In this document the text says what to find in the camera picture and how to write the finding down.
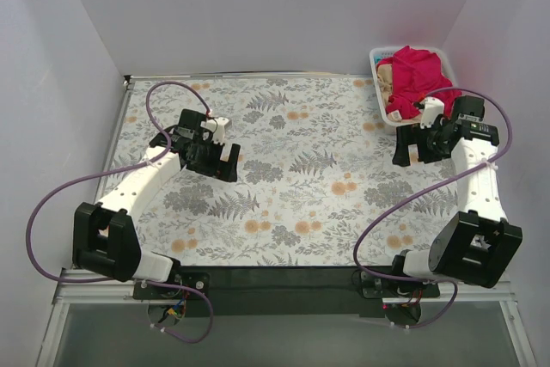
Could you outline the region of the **pink t shirt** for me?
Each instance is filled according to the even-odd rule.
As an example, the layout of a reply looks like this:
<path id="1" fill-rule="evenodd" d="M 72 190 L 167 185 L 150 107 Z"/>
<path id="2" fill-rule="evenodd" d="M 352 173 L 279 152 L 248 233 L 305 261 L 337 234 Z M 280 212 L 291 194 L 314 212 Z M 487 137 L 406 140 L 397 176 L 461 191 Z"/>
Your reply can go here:
<path id="1" fill-rule="evenodd" d="M 443 74 L 439 56 L 425 49 L 404 46 L 391 58 L 379 62 L 376 68 L 386 63 L 393 67 L 394 93 L 405 96 L 413 105 L 421 102 L 429 92 L 453 85 Z"/>

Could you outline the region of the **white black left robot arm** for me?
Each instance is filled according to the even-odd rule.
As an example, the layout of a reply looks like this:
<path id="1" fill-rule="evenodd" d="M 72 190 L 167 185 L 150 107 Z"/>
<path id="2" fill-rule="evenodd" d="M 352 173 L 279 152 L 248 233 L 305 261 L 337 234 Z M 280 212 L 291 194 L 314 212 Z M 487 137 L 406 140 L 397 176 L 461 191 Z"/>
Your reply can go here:
<path id="1" fill-rule="evenodd" d="M 150 141 L 144 167 L 132 170 L 97 203 L 82 203 L 74 216 L 72 259 L 75 266 L 125 282 L 153 281 L 162 297 L 176 297 L 183 278 L 179 261 L 141 247 L 138 219 L 162 187 L 186 169 L 225 182 L 237 180 L 240 145 L 222 158 L 231 121 L 184 109 L 179 122 Z"/>

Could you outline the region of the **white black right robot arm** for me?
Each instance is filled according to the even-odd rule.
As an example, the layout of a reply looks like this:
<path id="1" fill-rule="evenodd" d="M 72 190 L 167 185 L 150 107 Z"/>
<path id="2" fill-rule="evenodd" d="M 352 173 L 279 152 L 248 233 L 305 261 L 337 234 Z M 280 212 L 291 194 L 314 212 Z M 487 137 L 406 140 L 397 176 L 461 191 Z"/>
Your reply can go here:
<path id="1" fill-rule="evenodd" d="M 490 161 L 498 152 L 498 129 L 484 123 L 485 104 L 478 97 L 457 97 L 450 116 L 436 97 L 424 98 L 417 107 L 418 124 L 397 129 L 393 162 L 409 165 L 407 151 L 412 145 L 421 162 L 450 159 L 460 177 L 458 211 L 429 250 L 404 250 L 394 257 L 389 287 L 408 296 L 418 289 L 421 278 L 450 278 L 492 288 L 523 240 L 522 230 L 508 222 L 500 204 L 497 167 Z"/>

